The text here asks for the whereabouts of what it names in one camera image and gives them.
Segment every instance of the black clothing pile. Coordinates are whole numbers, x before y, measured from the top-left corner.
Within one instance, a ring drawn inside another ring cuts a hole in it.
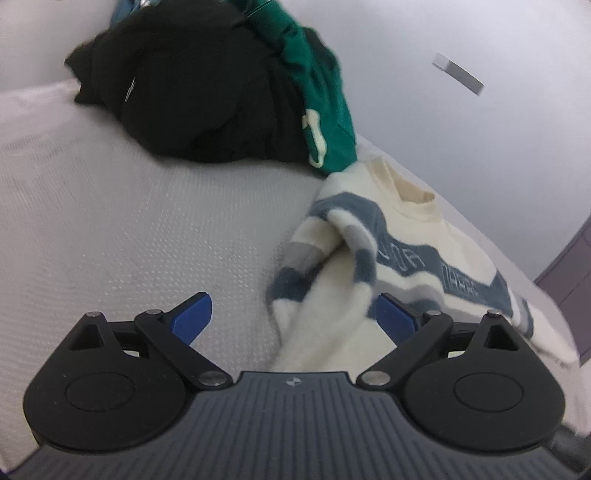
[[[305,163],[304,103],[231,4],[162,0],[66,59],[78,103],[102,105],[154,154]]]

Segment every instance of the circular cap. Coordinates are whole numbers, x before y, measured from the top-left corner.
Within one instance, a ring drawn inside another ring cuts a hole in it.
[[[199,382],[206,387],[219,387],[228,381],[228,377],[217,370],[209,370],[199,375]]]
[[[370,385],[372,387],[381,387],[388,382],[390,382],[390,375],[386,372],[382,372],[381,370],[370,370],[369,372],[365,372],[361,375],[361,380],[366,385]]]
[[[104,412],[126,404],[135,385],[124,375],[104,372],[76,378],[66,388],[68,402],[84,411]]]
[[[454,393],[466,407],[488,413],[510,410],[523,398],[521,385],[494,373],[466,375],[456,382]]]

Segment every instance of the metal screw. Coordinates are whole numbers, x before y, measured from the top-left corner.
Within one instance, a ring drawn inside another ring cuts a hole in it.
[[[207,387],[219,387],[228,381],[228,377],[223,372],[217,370],[208,370],[199,375],[199,382]]]
[[[361,375],[363,383],[370,385],[371,387],[381,387],[390,382],[390,379],[390,375],[381,370],[370,370]]]

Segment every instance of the pile of clothes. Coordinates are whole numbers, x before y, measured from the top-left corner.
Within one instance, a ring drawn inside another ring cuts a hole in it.
[[[338,61],[277,1],[122,0],[113,20],[66,59],[76,102],[109,109],[153,154],[355,162]]]

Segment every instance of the white bed sheet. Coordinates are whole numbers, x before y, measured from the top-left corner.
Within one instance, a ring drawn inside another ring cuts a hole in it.
[[[0,94],[3,468],[15,467],[35,448],[22,395],[86,311],[130,320],[204,290],[212,296],[213,317],[194,347],[233,375],[265,369],[279,340],[264,290],[321,182],[306,166],[273,161],[202,165],[154,158],[107,112],[75,105],[76,89],[67,81]],[[362,138],[359,145],[360,157],[383,154]],[[571,340],[554,303],[451,205],[438,201],[514,290]],[[579,372],[550,366],[567,394],[569,424],[588,431]]]

